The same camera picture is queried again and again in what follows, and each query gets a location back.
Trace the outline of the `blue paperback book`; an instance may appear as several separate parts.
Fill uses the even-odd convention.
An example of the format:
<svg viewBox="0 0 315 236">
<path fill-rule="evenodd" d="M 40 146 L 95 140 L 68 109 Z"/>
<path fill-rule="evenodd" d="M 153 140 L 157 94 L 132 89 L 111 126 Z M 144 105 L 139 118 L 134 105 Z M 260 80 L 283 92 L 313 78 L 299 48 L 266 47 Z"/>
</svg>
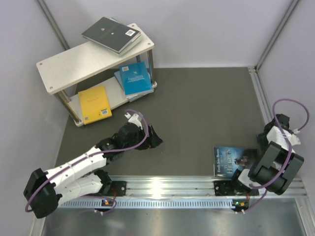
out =
<svg viewBox="0 0 315 236">
<path fill-rule="evenodd" d="M 153 92 L 153 86 L 145 62 L 120 67 L 123 89 L 127 98 Z"/>
</svg>

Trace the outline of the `dark blue castle book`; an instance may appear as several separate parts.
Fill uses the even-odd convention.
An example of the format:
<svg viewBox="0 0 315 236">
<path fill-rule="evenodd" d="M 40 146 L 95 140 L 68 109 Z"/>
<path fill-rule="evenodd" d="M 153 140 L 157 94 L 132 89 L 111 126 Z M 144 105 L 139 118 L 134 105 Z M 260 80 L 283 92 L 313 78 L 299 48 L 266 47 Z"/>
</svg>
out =
<svg viewBox="0 0 315 236">
<path fill-rule="evenodd" d="M 250 169 L 258 158 L 258 150 L 240 147 L 214 147 L 214 173 L 231 178 L 236 170 Z"/>
</svg>

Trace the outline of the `yellow book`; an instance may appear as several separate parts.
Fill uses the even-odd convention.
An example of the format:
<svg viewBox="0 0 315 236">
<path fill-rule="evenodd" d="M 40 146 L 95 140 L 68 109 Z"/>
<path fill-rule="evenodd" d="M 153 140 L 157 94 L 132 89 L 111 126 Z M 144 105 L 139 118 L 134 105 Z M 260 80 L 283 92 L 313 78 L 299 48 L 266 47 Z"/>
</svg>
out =
<svg viewBox="0 0 315 236">
<path fill-rule="evenodd" d="M 84 125 L 112 116 L 105 86 L 96 86 L 78 92 Z"/>
</svg>

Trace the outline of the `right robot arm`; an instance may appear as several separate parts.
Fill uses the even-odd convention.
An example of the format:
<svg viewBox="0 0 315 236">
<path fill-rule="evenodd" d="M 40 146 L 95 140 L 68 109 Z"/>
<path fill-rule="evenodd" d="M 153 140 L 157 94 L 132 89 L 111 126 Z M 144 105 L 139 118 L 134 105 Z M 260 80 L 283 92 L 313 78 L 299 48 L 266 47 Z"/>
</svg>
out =
<svg viewBox="0 0 315 236">
<path fill-rule="evenodd" d="M 264 127 L 263 133 L 257 135 L 261 153 L 250 168 L 234 172 L 229 183 L 229 188 L 235 195 L 243 195 L 257 190 L 258 187 L 271 181 L 280 172 L 289 151 L 286 139 L 288 139 L 288 142 L 292 146 L 301 144 L 297 135 L 289 129 L 289 117 L 277 114 L 276 118 L 283 132 L 279 130 L 275 119 L 273 119 Z M 304 158 L 293 150 L 284 171 L 266 189 L 277 195 L 283 194 L 297 175 L 303 163 Z"/>
</svg>

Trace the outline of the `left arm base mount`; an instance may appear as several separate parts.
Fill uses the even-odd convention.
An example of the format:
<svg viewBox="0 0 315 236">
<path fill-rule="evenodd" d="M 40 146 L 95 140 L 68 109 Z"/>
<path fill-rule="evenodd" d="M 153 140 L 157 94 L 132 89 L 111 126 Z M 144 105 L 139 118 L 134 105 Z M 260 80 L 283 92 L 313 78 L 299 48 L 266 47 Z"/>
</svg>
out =
<svg viewBox="0 0 315 236">
<path fill-rule="evenodd" d="M 108 191 L 104 194 L 106 197 L 123 197 L 126 195 L 126 181 L 112 181 Z"/>
</svg>

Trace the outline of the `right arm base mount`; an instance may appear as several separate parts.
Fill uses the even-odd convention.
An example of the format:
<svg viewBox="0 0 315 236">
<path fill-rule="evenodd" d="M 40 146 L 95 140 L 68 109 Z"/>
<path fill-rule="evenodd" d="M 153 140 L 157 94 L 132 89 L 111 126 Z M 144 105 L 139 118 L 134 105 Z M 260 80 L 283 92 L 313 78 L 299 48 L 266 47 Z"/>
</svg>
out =
<svg viewBox="0 0 315 236">
<path fill-rule="evenodd" d="M 214 181 L 215 196 L 258 196 L 259 191 L 251 189 L 239 180 L 215 180 Z"/>
</svg>

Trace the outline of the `black shiny book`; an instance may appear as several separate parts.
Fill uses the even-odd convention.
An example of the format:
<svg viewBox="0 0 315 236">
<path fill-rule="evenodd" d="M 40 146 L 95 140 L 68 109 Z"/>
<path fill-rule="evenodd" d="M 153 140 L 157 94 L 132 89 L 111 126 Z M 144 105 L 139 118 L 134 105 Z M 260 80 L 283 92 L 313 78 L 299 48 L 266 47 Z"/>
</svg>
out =
<svg viewBox="0 0 315 236">
<path fill-rule="evenodd" d="M 141 32 L 119 22 L 102 17 L 81 35 L 117 54 L 121 54 L 141 35 Z"/>
</svg>

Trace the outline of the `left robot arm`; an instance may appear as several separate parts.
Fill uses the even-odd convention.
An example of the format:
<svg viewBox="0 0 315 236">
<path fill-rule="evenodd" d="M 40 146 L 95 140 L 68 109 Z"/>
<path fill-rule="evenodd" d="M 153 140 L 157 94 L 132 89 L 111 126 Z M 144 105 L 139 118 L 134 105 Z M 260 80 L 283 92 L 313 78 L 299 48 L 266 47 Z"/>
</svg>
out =
<svg viewBox="0 0 315 236">
<path fill-rule="evenodd" d="M 81 156 L 56 168 L 34 170 L 23 192 L 26 212 L 45 218 L 63 203 L 89 194 L 107 195 L 111 178 L 102 170 L 129 150 L 158 147 L 163 140 L 152 125 L 127 122 L 110 138 L 99 141 Z"/>
</svg>

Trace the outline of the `light blue cat book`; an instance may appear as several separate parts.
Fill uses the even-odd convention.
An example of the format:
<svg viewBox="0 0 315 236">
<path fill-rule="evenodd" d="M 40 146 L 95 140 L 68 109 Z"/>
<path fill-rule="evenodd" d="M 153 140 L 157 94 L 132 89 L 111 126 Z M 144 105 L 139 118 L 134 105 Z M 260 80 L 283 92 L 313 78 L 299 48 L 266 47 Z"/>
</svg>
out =
<svg viewBox="0 0 315 236">
<path fill-rule="evenodd" d="M 122 78 L 121 78 L 120 71 L 116 71 L 116 72 L 114 73 L 114 76 L 115 76 L 115 78 L 117 79 L 118 83 L 120 84 L 122 90 L 125 91 L 124 85 L 123 85 L 123 82 L 122 82 Z M 152 93 L 152 92 L 154 92 L 154 89 L 153 89 L 152 91 L 149 91 L 149 92 L 146 92 L 146 93 L 143 93 L 143 94 L 138 94 L 138 95 L 129 97 L 129 98 L 128 98 L 128 101 L 129 101 L 129 102 L 132 102 L 132 101 L 134 101 L 134 100 L 136 100 L 136 99 L 138 99 L 138 98 L 140 98 L 140 97 L 143 97 L 143 96 L 145 96 L 145 95 L 147 95 L 147 94 L 149 94 L 149 93 Z"/>
</svg>

